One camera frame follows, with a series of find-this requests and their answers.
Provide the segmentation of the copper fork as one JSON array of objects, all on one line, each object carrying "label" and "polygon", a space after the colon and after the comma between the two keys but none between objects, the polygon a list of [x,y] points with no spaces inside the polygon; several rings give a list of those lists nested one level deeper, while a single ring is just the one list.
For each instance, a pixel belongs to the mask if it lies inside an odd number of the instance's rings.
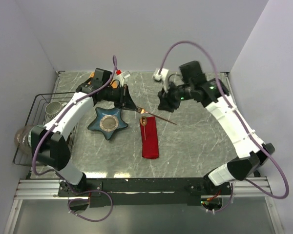
[{"label": "copper fork", "polygon": [[161,116],[155,115],[155,114],[153,114],[153,113],[150,113],[150,112],[146,111],[144,108],[137,107],[135,111],[138,112],[139,114],[149,114],[149,115],[151,115],[151,116],[153,116],[153,117],[156,117],[156,118],[158,118],[158,119],[161,119],[161,120],[163,120],[163,121],[166,121],[166,122],[169,122],[169,123],[171,123],[171,124],[177,125],[177,123],[175,123],[175,122],[173,122],[173,121],[171,121],[171,120],[168,120],[168,119],[166,119],[166,118],[163,118],[163,117],[161,117]]}]

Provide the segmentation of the copper spoon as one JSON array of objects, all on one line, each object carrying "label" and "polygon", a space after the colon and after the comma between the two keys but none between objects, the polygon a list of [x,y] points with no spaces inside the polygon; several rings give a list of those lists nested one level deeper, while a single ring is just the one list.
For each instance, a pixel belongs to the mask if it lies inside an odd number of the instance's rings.
[{"label": "copper spoon", "polygon": [[146,140],[146,125],[147,125],[147,117],[146,116],[142,116],[140,118],[140,126],[143,129],[144,140]]}]

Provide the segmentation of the red cloth napkin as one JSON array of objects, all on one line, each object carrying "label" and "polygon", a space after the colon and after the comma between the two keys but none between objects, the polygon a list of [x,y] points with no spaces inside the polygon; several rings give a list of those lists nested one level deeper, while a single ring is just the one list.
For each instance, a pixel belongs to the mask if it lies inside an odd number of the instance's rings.
[{"label": "red cloth napkin", "polygon": [[141,126],[140,130],[142,137],[142,157],[146,159],[157,159],[159,157],[159,144],[155,117],[147,117],[146,140],[144,140]]}]

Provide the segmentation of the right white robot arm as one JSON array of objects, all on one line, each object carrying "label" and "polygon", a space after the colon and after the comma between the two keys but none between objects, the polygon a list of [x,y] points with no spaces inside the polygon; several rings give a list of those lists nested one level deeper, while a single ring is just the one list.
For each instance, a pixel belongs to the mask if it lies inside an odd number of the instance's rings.
[{"label": "right white robot arm", "polygon": [[244,180],[261,167],[268,157],[264,154],[275,152],[271,143],[264,143],[243,118],[236,116],[238,109],[227,88],[222,84],[224,95],[221,95],[216,79],[207,80],[198,61],[191,61],[179,67],[183,84],[175,85],[169,81],[167,69],[156,69],[153,74],[155,81],[163,84],[158,93],[160,100],[158,109],[173,112],[178,109],[181,101],[194,100],[202,104],[221,125],[231,140],[237,157],[223,164],[205,176],[204,189],[208,194],[215,194],[221,185],[233,180]]}]

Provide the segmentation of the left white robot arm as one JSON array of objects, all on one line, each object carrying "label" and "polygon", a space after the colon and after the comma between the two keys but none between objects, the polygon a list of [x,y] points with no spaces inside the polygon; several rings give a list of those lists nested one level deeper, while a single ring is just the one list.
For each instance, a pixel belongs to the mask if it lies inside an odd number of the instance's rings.
[{"label": "left white robot arm", "polygon": [[113,72],[97,68],[94,75],[76,89],[68,104],[48,123],[35,126],[29,133],[32,150],[32,171],[36,170],[39,162],[49,167],[61,179],[70,184],[70,191],[81,196],[87,190],[86,175],[72,163],[71,152],[66,143],[73,128],[80,119],[100,101],[114,103],[114,108],[97,107],[96,118],[88,130],[100,131],[106,140],[113,134],[128,126],[121,118],[123,109],[135,110],[125,79],[129,72],[114,69]]}]

